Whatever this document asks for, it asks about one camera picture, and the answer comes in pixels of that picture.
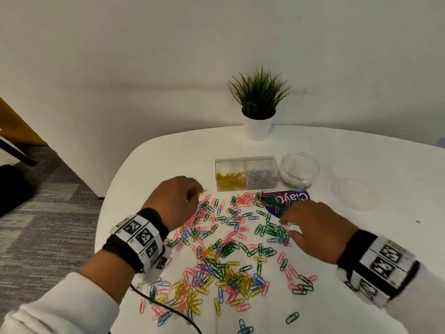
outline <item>divided plastic container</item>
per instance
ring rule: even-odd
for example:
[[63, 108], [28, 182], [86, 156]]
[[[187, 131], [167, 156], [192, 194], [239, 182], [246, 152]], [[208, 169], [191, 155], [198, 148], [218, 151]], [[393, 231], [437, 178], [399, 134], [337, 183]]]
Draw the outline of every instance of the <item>divided plastic container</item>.
[[217, 191], [272, 189], [279, 177], [274, 156], [215, 159]]

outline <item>white shirt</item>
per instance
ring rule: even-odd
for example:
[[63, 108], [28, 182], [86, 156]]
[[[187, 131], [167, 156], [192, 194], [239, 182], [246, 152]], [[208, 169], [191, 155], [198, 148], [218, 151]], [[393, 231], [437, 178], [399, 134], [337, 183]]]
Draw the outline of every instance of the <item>white shirt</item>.
[[[386, 311], [410, 334], [445, 333], [445, 282], [422, 265]], [[0, 334], [107, 334], [118, 314], [99, 286], [70, 273], [39, 300], [8, 313]]]

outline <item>white table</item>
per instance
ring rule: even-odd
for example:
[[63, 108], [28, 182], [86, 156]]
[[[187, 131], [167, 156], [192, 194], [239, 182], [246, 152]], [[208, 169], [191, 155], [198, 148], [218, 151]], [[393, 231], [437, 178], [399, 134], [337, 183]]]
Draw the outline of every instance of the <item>white table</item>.
[[[309, 189], [311, 199], [327, 203], [361, 228], [387, 236], [414, 252], [433, 272], [445, 278], [445, 150], [330, 128], [276, 125], [266, 140], [253, 142], [245, 139], [242, 126], [233, 126], [188, 131], [145, 142], [131, 153], [110, 185], [97, 225], [95, 250], [103, 246], [116, 223], [138, 211], [160, 181], [177, 175], [194, 177], [212, 196], [228, 197], [229, 201], [225, 199], [227, 206], [233, 192], [216, 192], [215, 158], [275, 155], [279, 164], [291, 151], [307, 152], [320, 161], [320, 174]], [[381, 198], [378, 206], [372, 211], [359, 212], [338, 201], [332, 193], [332, 185], [342, 177], [361, 179], [378, 190]], [[400, 324], [343, 288], [334, 277], [333, 266], [295, 253], [304, 265], [322, 271], [323, 277], [319, 274], [317, 283], [319, 294], [325, 293], [322, 301], [299, 304], [300, 309], [313, 309], [312, 315], [306, 317], [313, 317], [314, 325], [302, 325], [302, 333], [327, 330], [354, 333], [357, 326], [363, 333], [404, 332]], [[135, 333], [143, 328], [146, 331], [147, 326], [153, 328], [151, 310], [147, 307], [149, 315], [139, 315], [139, 302], [140, 297], [127, 293], [113, 334], [128, 333], [129, 329]], [[283, 304], [283, 316], [292, 313], [285, 307]], [[317, 311], [322, 321], [317, 321], [314, 313]], [[301, 313], [297, 321], [304, 323]], [[194, 319], [198, 319], [202, 330], [206, 329], [200, 318]], [[184, 321], [175, 322], [185, 333], [194, 332]], [[161, 327], [159, 333], [168, 333], [172, 328]], [[255, 333], [262, 332], [266, 331], [261, 331], [257, 325]]]

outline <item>floor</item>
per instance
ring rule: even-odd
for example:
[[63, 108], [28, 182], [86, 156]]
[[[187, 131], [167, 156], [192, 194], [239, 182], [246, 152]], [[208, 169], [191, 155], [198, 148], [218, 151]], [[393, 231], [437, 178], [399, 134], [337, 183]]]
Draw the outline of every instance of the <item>floor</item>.
[[102, 201], [47, 146], [20, 146], [38, 163], [16, 165], [37, 193], [0, 218], [0, 324], [92, 256]]

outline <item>potted plant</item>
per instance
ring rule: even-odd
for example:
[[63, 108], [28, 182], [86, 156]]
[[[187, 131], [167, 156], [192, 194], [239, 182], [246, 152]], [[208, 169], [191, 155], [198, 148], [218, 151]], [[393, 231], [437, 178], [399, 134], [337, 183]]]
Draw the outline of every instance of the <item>potted plant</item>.
[[270, 71], [256, 71], [253, 77], [245, 78], [241, 73], [241, 82], [235, 77], [235, 83], [229, 81], [230, 91], [242, 105], [242, 114], [244, 116], [244, 126], [246, 136], [253, 141], [261, 141], [269, 133], [270, 126], [276, 114], [277, 104], [285, 98], [290, 87], [284, 90], [281, 88], [287, 81], [280, 81], [277, 74], [274, 78]]

